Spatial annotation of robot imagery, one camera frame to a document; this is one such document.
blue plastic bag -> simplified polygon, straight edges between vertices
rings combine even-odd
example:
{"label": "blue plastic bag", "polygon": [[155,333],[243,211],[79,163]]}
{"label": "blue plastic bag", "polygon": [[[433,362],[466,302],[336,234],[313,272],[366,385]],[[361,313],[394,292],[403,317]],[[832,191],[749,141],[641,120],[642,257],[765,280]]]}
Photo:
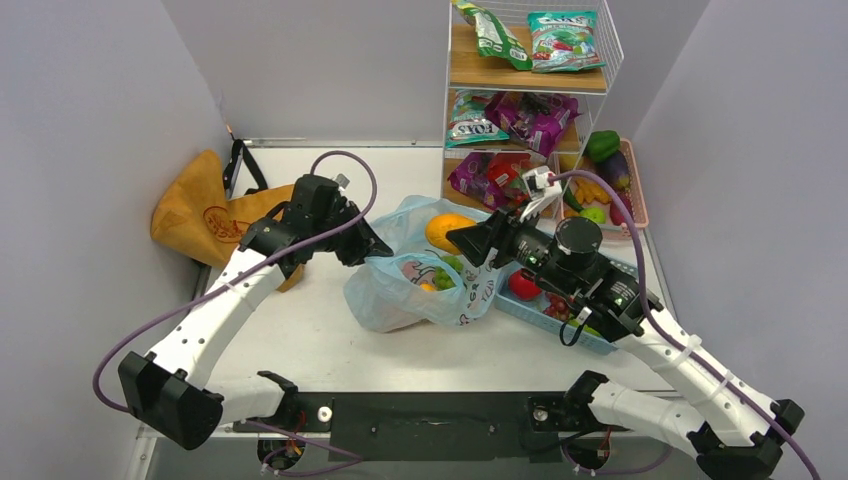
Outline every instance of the blue plastic bag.
{"label": "blue plastic bag", "polygon": [[[441,325],[461,326],[483,316],[494,301],[501,271],[492,269],[491,252],[482,267],[458,255],[462,274],[439,258],[450,253],[427,241],[424,230],[436,215],[458,213],[475,221],[488,215],[448,200],[417,195],[406,197],[393,213],[371,223],[388,244],[393,257],[369,257],[344,287],[353,316],[363,327],[378,332],[412,325],[422,319]],[[440,292],[419,287],[436,267],[443,268],[456,285]]]}

white wall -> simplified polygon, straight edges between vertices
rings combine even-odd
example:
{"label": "white wall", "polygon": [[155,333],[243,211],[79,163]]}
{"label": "white wall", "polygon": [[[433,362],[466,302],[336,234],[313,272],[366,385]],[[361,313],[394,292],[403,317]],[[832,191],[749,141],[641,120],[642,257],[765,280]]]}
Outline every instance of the white wall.
{"label": "white wall", "polygon": [[[238,135],[441,140],[448,0],[162,2]],[[601,128],[635,134],[707,3],[609,0],[624,63]]]}
{"label": "white wall", "polygon": [[[713,0],[635,138],[680,321],[848,478],[848,3]],[[775,478],[808,478],[784,449]]]}
{"label": "white wall", "polygon": [[227,140],[159,2],[0,6],[0,478],[123,476],[137,422],[101,406],[90,376],[188,299],[196,269],[151,242],[150,216],[182,165]]}

brown bag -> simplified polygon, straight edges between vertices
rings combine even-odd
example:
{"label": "brown bag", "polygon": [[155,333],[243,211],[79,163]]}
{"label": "brown bag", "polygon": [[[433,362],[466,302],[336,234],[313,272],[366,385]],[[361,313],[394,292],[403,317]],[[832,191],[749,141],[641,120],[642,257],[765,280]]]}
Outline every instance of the brown bag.
{"label": "brown bag", "polygon": [[[153,240],[189,257],[223,268],[251,223],[272,207],[291,200],[293,185],[227,201],[221,159],[212,150],[197,156],[168,187],[150,225]],[[303,265],[277,290],[285,292],[303,277]]]}

bag handle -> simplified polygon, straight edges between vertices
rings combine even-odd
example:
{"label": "bag handle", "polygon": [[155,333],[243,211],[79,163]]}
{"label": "bag handle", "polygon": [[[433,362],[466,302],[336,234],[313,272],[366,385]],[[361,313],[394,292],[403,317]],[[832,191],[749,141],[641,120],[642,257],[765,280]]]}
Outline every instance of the bag handle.
{"label": "bag handle", "polygon": [[233,187],[233,176],[236,173],[236,167],[238,166],[239,155],[241,155],[242,162],[244,162],[244,166],[247,167],[247,171],[250,172],[250,175],[253,177],[253,180],[256,181],[256,185],[258,188],[248,188],[245,195],[250,195],[251,193],[261,192],[263,190],[268,190],[268,182],[265,180],[265,175],[262,174],[262,170],[259,168],[259,164],[256,163],[256,159],[253,158],[253,154],[250,153],[250,150],[247,148],[247,145],[244,144],[244,140],[242,139],[233,139],[233,148],[230,151],[230,162],[224,167],[224,173],[222,174],[224,181],[224,191],[228,194],[232,194]]}

tabletop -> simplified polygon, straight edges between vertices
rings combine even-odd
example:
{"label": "tabletop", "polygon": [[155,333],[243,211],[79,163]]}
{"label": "tabletop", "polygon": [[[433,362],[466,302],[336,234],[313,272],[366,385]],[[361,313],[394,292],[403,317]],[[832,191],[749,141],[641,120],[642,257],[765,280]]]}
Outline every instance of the tabletop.
{"label": "tabletop", "polygon": [[[254,148],[252,153],[270,186],[293,183],[308,173],[329,148]],[[407,195],[440,196],[442,149],[430,147],[350,148],[374,170],[378,191],[373,221],[393,211]],[[343,173],[351,183],[346,196],[363,206],[370,182],[349,158],[330,157],[318,174]],[[254,186],[243,169],[234,195]],[[648,288],[664,298],[646,239]],[[601,251],[635,264],[630,241],[606,241]],[[463,327],[429,322],[390,333],[360,327],[342,294],[355,269],[332,254],[316,254],[303,280],[286,293],[272,293],[224,351],[212,380],[271,370],[305,392],[496,392],[563,391],[585,370],[606,374],[630,388],[672,392],[669,385],[635,357],[622,351],[597,355],[567,348],[556,336],[494,308]]]}

